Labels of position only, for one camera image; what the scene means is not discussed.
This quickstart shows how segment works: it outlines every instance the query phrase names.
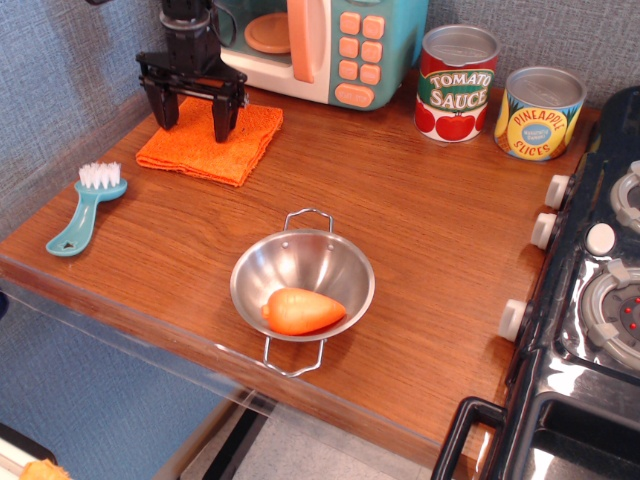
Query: carrot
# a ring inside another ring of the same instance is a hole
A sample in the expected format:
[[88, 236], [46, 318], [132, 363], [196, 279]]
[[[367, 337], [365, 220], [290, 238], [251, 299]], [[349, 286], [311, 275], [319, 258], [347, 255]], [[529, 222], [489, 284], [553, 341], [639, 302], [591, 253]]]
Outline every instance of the carrot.
[[269, 327], [283, 335], [302, 335], [337, 322], [346, 314], [344, 306], [332, 298], [302, 288], [276, 290], [262, 316]]
[[20, 480], [67, 480], [69, 474], [58, 465], [54, 465], [48, 458], [29, 462], [24, 467]]

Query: tomato sauce can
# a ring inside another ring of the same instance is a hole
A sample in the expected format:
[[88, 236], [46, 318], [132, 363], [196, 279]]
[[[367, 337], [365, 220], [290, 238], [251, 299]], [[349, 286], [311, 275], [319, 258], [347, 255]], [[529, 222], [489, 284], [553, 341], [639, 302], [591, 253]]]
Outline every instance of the tomato sauce can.
[[562, 155], [571, 141], [587, 87], [552, 67], [527, 67], [507, 78], [494, 138], [517, 158], [544, 161]]
[[422, 40], [415, 123], [429, 138], [461, 142], [484, 126], [500, 43], [471, 25], [444, 25]]

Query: white knob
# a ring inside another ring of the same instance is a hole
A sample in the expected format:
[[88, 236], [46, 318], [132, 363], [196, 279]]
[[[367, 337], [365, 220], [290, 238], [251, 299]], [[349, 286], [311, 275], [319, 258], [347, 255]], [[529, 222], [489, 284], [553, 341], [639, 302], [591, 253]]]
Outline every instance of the white knob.
[[518, 336], [518, 330], [524, 319], [524, 311], [527, 304], [519, 300], [508, 300], [502, 312], [500, 319], [500, 327], [498, 327], [498, 335], [506, 338], [510, 342], [515, 342]]
[[533, 227], [531, 233], [531, 243], [538, 248], [546, 250], [549, 245], [549, 239], [551, 238], [551, 232], [553, 231], [553, 225], [556, 223], [558, 216], [555, 213], [541, 213], [538, 215], [536, 224]]
[[554, 175], [547, 189], [547, 196], [544, 204], [555, 210], [560, 210], [562, 199], [569, 185], [569, 177], [567, 175]]
[[606, 255], [616, 243], [616, 234], [606, 223], [597, 223], [587, 233], [587, 250], [596, 257]]

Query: scrub brush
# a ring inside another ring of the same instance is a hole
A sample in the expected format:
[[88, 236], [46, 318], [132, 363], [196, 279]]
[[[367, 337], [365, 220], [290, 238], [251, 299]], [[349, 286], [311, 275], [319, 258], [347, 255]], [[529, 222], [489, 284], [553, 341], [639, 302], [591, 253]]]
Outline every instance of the scrub brush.
[[58, 257], [70, 257], [83, 251], [93, 234], [98, 203], [121, 197], [127, 181], [120, 178], [119, 163], [90, 163], [80, 168], [75, 189], [79, 200], [67, 228], [47, 243], [47, 251]]

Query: blue brush handle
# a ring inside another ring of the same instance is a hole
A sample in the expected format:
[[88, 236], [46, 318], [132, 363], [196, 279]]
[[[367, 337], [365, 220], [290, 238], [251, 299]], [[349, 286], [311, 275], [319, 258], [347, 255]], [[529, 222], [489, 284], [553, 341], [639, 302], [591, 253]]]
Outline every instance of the blue brush handle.
[[47, 251], [58, 257], [77, 255], [89, 245], [96, 222], [98, 204], [121, 197], [127, 190], [127, 181], [120, 180], [115, 187], [87, 188], [76, 182], [78, 206], [73, 218], [62, 232], [47, 243]]

